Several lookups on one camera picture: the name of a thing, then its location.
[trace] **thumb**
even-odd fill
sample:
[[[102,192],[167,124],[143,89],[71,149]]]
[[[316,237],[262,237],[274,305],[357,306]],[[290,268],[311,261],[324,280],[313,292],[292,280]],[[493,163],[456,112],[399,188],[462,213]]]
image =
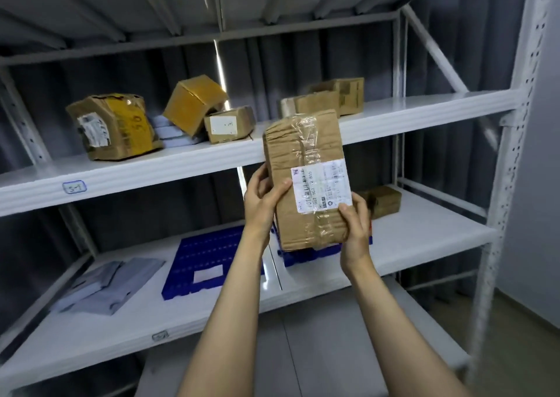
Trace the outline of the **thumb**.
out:
[[[285,179],[282,183],[274,185],[268,194],[264,196],[264,200],[270,202],[273,206],[276,206],[280,198],[288,191],[292,186],[292,179]]]
[[[344,217],[344,220],[346,220],[346,223],[350,228],[350,233],[363,233],[362,224],[360,223],[360,217],[358,216],[358,213],[356,213],[356,209],[353,206],[341,202],[340,204],[338,204],[338,210],[340,211],[342,217]]]

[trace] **blue plastic tray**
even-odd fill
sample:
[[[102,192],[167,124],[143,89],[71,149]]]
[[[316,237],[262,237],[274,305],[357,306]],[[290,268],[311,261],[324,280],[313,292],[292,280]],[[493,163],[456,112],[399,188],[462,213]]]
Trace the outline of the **blue plastic tray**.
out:
[[[183,238],[178,246],[171,270],[161,295],[171,300],[179,295],[192,294],[201,289],[220,287],[226,280],[241,240],[243,226],[222,229],[190,238]],[[193,283],[194,272],[223,266],[223,275],[217,278]]]
[[[276,235],[276,239],[278,240],[278,246],[280,246],[280,240],[278,235],[278,230],[276,229],[276,225],[272,225],[272,233]],[[342,244],[331,245],[326,248],[322,248],[320,250],[314,250],[313,248],[305,248],[303,250],[296,250],[296,251],[283,251],[281,248],[278,250],[278,255],[282,257],[284,260],[284,266],[290,267],[294,264],[299,263],[306,263],[311,260],[320,259],[323,257],[328,257],[329,255],[338,254],[342,249]]]

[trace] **brown cardboard box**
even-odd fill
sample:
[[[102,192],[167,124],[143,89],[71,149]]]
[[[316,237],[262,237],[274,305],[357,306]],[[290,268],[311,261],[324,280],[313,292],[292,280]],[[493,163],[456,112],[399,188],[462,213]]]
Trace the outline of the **brown cardboard box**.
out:
[[[164,116],[179,129],[193,137],[200,131],[204,116],[211,110],[220,111],[228,94],[206,75],[199,75],[177,83]]]
[[[311,92],[337,90],[340,95],[340,115],[357,114],[363,111],[363,77],[336,79],[314,84]]]
[[[400,198],[402,194],[389,186],[378,186],[365,193],[368,208],[371,210],[372,219],[378,219],[389,214],[398,213],[400,210]]]
[[[122,160],[163,148],[136,95],[88,96],[66,107],[91,160]]]
[[[246,138],[255,128],[255,117],[250,106],[220,111],[204,118],[210,143],[228,142]]]
[[[293,180],[276,206],[282,249],[344,242],[348,227],[338,204],[352,204],[352,195],[336,111],[284,118],[262,140],[273,183]]]
[[[319,111],[335,110],[340,117],[339,99],[340,95],[337,90],[282,99],[280,101],[280,114],[282,118],[287,118],[296,114],[313,114]]]

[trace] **person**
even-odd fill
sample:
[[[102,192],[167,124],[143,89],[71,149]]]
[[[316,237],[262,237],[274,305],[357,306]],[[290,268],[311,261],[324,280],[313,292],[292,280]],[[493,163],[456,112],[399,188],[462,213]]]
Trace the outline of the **person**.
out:
[[[245,194],[245,228],[220,296],[200,336],[178,397],[253,395],[260,266],[268,245],[277,202],[291,186],[272,187],[262,165]],[[354,207],[338,209],[349,227],[340,256],[342,271],[356,299],[389,394],[392,397],[466,397],[466,387],[431,349],[397,304],[370,257],[370,215],[352,193]]]

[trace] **floor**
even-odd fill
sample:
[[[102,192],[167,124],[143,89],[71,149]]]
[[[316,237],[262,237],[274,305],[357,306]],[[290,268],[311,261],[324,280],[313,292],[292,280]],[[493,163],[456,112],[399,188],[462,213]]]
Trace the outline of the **floor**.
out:
[[[437,301],[431,316],[463,348],[470,298]],[[478,397],[560,396],[560,331],[496,294],[473,392]]]

